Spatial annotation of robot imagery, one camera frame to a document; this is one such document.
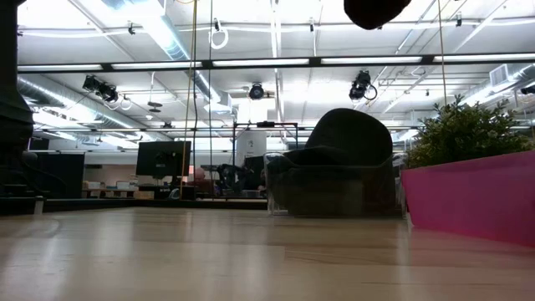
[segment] equipment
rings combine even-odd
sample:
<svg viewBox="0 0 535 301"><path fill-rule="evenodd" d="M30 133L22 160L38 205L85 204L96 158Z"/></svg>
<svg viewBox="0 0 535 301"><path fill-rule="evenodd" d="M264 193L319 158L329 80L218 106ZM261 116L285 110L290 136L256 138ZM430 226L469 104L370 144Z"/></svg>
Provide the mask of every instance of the equipment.
<svg viewBox="0 0 535 301"><path fill-rule="evenodd" d="M102 98L103 101L109 103L114 103L119 99L119 95L116 91L117 88L115 86L100 82L94 76L87 75L82 88L88 92L94 92L97 96Z"/></svg>
<svg viewBox="0 0 535 301"><path fill-rule="evenodd" d="M264 97L264 89L262 88L262 84L252 84L252 87L249 90L249 97L253 100L262 99Z"/></svg>
<svg viewBox="0 0 535 301"><path fill-rule="evenodd" d="M373 100L377 98L377 89L371 84L369 71L360 70L359 75L351 84L349 97L351 100L359 100L362 98Z"/></svg>
<svg viewBox="0 0 535 301"><path fill-rule="evenodd" d="M137 156L135 174L138 176L153 176L163 178L173 176L172 185L177 185L178 176L189 175L191 142L141 142Z"/></svg>

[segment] monitor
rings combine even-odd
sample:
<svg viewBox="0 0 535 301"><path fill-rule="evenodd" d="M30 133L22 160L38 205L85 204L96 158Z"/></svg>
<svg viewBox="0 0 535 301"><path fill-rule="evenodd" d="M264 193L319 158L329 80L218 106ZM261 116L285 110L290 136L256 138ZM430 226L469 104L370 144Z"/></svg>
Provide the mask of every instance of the monitor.
<svg viewBox="0 0 535 301"><path fill-rule="evenodd" d="M184 144L186 143L186 160ZM188 176L190 167L190 141L141 142L137 155L135 174L138 176Z"/></svg>

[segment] stage light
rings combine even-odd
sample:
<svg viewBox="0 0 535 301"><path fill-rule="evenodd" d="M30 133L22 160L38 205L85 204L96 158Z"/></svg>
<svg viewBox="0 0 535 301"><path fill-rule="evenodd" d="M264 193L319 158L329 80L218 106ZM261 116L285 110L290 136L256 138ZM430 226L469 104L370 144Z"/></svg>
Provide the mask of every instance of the stage light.
<svg viewBox="0 0 535 301"><path fill-rule="evenodd" d="M374 91L373 96L366 95L368 91ZM377 89L371 84L371 77L369 71L360 71L355 81L351 84L351 90L349 91L349 98L351 100L359 100L366 98L367 100L373 100L377 97Z"/></svg>
<svg viewBox="0 0 535 301"><path fill-rule="evenodd" d="M254 100L262 99L264 97L264 89L262 88L262 84L252 84L252 87L249 90L249 97Z"/></svg>

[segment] cable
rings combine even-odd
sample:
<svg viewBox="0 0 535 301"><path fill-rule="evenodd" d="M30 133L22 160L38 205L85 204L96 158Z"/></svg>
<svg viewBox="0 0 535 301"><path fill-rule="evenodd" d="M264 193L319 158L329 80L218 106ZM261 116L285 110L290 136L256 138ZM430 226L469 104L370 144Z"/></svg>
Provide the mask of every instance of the cable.
<svg viewBox="0 0 535 301"><path fill-rule="evenodd" d="M191 35L191 53L193 53L193 49L195 48L195 36L196 36L196 15L197 15L197 1L194 1L193 3L193 32L194 34ZM191 57L190 59L190 68L188 69L188 78L191 79L191 71L193 70L193 62L194 59ZM182 149L182 171L181 171L181 190L180 190L180 199L182 200L182 187L184 186L184 182L182 181L182 178L184 177L184 166L186 165L186 138L187 138L187 118L188 114L190 112L190 96L191 96L191 80L188 80L187 82L187 102L186 102L186 126L184 127L184 147Z"/></svg>
<svg viewBox="0 0 535 301"><path fill-rule="evenodd" d="M214 20L214 0L210 0L210 36L213 35L213 20ZM208 49L208 59L211 61L211 47ZM211 87L211 70L208 70L208 87ZM211 98L211 89L208 89L208 99ZM214 201L214 171L213 171L213 146L211 142L211 101L208 100L208 124L209 129L209 138L210 138L210 189L211 189L211 200Z"/></svg>
<svg viewBox="0 0 535 301"><path fill-rule="evenodd" d="M438 0L438 22L440 25L442 25L442 7L441 7L441 0ZM444 56L444 35L442 33L442 26L440 26L439 31L441 32L441 51L442 56ZM442 59L442 81L444 84L444 105L448 104L448 94L446 92L446 65L444 63L444 59Z"/></svg>

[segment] pipe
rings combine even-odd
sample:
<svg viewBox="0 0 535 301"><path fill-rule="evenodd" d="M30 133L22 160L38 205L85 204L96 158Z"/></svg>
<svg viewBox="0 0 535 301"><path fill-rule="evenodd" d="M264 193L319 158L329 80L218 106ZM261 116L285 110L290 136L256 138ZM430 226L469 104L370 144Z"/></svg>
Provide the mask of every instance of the pipe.
<svg viewBox="0 0 535 301"><path fill-rule="evenodd" d="M492 11L491 14L488 15L487 18L485 18L485 20L483 20L483 22L481 22L477 27L476 29L474 29L469 35L468 37L466 37L465 39L462 40L461 43L459 43L459 45L457 45L457 47L455 47L452 51L451 51L451 54L454 54L456 53L457 51L459 51L464 45L466 45L468 42L470 42L470 40L472 40L478 33L480 33L488 24L490 24L492 22L492 20L494 20L494 18L496 17L497 13L499 12L499 10L505 5L505 3L507 3L508 0L503 0L503 2L496 8ZM432 74L435 70L437 70L438 67L434 67L434 68L431 68L430 70L427 71L427 73L423 74L422 76L420 76L420 78L418 80L416 80L416 82L414 84L412 84L404 93L403 95L405 94L408 94L410 93L414 88L416 88L421 82L423 82L425 79L427 79L427 77L429 76L429 74ZM390 105L383 111L383 114L388 112L390 109L394 108L395 105L397 105L399 102L400 102L400 97L398 97L397 99L395 99L394 101L392 101L390 103Z"/></svg>

